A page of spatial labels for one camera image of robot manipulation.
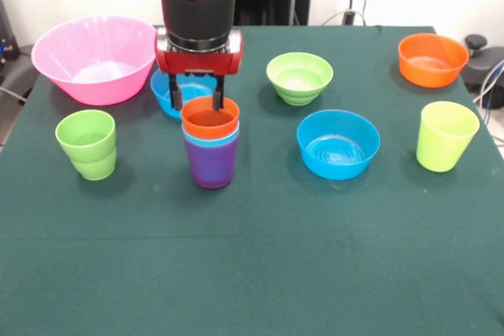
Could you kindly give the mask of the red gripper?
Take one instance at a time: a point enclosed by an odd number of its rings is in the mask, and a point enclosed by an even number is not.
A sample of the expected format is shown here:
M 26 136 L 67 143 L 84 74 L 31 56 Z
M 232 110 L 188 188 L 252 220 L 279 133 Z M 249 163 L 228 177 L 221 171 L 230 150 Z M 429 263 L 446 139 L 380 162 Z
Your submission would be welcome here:
M 215 76 L 213 109 L 220 111 L 224 107 L 224 77 L 235 75 L 242 64 L 243 33 L 241 30 L 231 30 L 228 41 L 219 50 L 191 52 L 173 45 L 166 28 L 158 28 L 155 54 L 160 71 L 169 74 L 169 95 L 173 109 L 182 109 L 182 94 L 176 75 L 197 73 Z

